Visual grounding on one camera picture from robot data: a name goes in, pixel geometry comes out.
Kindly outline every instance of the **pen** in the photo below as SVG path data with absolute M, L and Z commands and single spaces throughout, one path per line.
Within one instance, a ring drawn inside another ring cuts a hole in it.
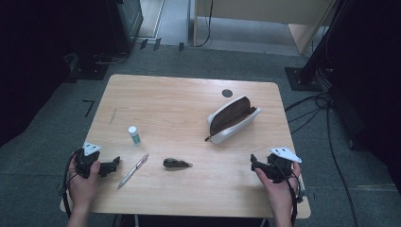
M 149 157 L 149 154 L 146 154 L 143 158 L 141 158 L 141 160 L 139 160 L 139 162 L 135 165 L 135 167 L 127 174 L 127 176 L 120 182 L 120 184 L 118 185 L 118 189 L 120 189 L 129 179 L 130 177 L 133 175 L 134 172 L 136 172 L 136 170 L 138 168 L 140 168 L 142 166 L 143 163 L 145 163 L 147 161 Z

